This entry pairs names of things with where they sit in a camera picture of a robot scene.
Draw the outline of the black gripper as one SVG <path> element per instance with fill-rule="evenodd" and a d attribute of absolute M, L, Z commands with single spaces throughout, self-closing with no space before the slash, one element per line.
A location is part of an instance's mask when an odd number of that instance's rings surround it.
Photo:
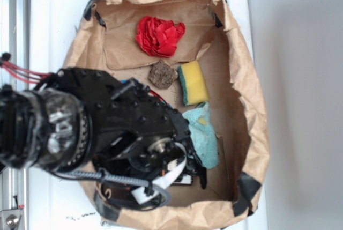
<path fill-rule="evenodd" d="M 91 162 L 113 175 L 154 180 L 172 161 L 197 176 L 200 159 L 189 122 L 144 84 L 122 84 L 104 71 L 67 68 L 35 86 L 49 120 L 47 147 L 59 145 L 51 170 L 70 172 Z"/>

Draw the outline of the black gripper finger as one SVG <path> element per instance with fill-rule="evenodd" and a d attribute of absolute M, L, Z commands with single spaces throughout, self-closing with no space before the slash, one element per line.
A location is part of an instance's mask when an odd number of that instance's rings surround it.
<path fill-rule="evenodd" d="M 207 186 L 207 170 L 205 167 L 201 166 L 199 169 L 199 180 L 200 180 L 200 186 L 202 189 L 206 189 Z"/>

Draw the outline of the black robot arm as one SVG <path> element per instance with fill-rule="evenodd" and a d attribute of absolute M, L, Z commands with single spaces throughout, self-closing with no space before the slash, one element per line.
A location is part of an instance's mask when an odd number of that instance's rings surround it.
<path fill-rule="evenodd" d="M 135 79 L 100 70 L 67 68 L 32 90 L 1 90 L 1 163 L 74 172 L 97 171 L 152 181 L 167 165 L 185 161 L 183 174 L 207 184 L 189 122 Z"/>

